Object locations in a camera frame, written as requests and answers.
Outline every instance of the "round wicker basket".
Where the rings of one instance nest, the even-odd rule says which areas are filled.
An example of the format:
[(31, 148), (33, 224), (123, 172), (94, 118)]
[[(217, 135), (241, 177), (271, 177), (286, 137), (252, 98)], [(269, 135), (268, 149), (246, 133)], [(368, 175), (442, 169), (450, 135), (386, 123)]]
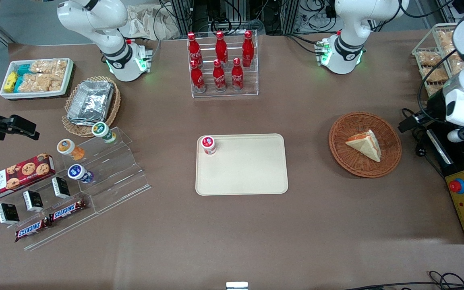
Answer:
[[(376, 162), (345, 144), (355, 134), (371, 129), (381, 147), (381, 162)], [(392, 172), (402, 156), (398, 135), (388, 122), (368, 112), (352, 112), (341, 116), (330, 128), (329, 146), (336, 161), (350, 173), (378, 178)]]
[[(86, 81), (108, 81), (109, 83), (114, 85), (114, 94), (112, 95), (112, 103), (110, 104), (109, 112), (107, 114), (107, 120), (105, 123), (107, 125), (112, 125), (112, 122), (116, 118), (116, 115), (118, 114), (119, 110), (119, 105), (121, 103), (121, 94), (119, 92), (118, 86), (116, 83), (112, 80), (109, 79), (108, 77), (89, 77), (86, 79)], [(73, 98), (76, 95), (76, 92), (78, 91), (78, 86), (74, 90), (72, 90), (71, 94), (69, 95), (68, 100), (66, 101), (66, 106), (64, 108), (66, 109), (66, 113), (69, 111), (69, 108), (73, 102)], [(80, 125), (75, 125), (72, 124), (68, 120), (68, 116), (65, 115), (62, 117), (62, 123), (64, 124), (64, 128), (66, 128), (67, 131), (71, 132), (72, 134), (85, 137), (85, 138), (91, 138), (94, 137), (94, 135), (91, 132), (91, 127), (90, 126), (80, 126)]]

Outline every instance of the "red lid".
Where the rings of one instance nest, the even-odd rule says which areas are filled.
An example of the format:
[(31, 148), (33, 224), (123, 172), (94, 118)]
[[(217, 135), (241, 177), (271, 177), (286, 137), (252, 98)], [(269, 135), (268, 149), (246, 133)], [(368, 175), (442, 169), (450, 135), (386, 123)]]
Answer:
[(201, 145), (203, 145), (203, 147), (212, 147), (212, 145), (214, 145), (214, 138), (210, 137), (210, 136), (205, 136), (203, 137), (203, 139), (201, 140)]

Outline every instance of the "red cookie box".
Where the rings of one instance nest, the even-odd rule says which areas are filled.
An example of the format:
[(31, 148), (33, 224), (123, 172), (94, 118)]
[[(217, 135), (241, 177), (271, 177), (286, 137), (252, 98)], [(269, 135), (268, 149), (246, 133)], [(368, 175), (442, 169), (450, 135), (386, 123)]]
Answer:
[(53, 158), (41, 153), (0, 171), (0, 198), (55, 175)]

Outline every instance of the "table surface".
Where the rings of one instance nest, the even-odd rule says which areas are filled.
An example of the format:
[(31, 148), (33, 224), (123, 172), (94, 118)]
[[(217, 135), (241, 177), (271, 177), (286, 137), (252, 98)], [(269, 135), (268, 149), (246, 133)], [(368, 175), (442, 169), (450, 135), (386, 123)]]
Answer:
[[(446, 185), (414, 154), (410, 134), (400, 134), (398, 167), (377, 179), (342, 169), (327, 143), (342, 114), (372, 112), (396, 128), (401, 108), (417, 109), (410, 52), (424, 35), (373, 33), (348, 75), (317, 67), (287, 38), (261, 37), (259, 96), (236, 100), (192, 99), (186, 42), (162, 42), (151, 73), (118, 82), (114, 123), (133, 140), (153, 188), (32, 252), (0, 225), (0, 289), (201, 290), (248, 281), (253, 290), (333, 290), (427, 281), (426, 270), (464, 277), (464, 236)], [(112, 77), (94, 45), (10, 46), (11, 60), (50, 57), (75, 62), (73, 84)], [(58, 140), (84, 140), (62, 126), (65, 101), (0, 97), (1, 115), (19, 114), (41, 133), (0, 141), (0, 169), (45, 151), (59, 159)], [(199, 196), (197, 138), (258, 133), (284, 137), (289, 190)]]

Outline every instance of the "aluminum foil container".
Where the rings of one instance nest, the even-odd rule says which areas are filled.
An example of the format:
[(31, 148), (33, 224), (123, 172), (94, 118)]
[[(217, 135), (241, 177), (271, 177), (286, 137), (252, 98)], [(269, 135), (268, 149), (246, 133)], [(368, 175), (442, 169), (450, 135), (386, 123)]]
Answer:
[(92, 126), (107, 119), (114, 85), (108, 81), (83, 81), (68, 111), (68, 120), (75, 125)]

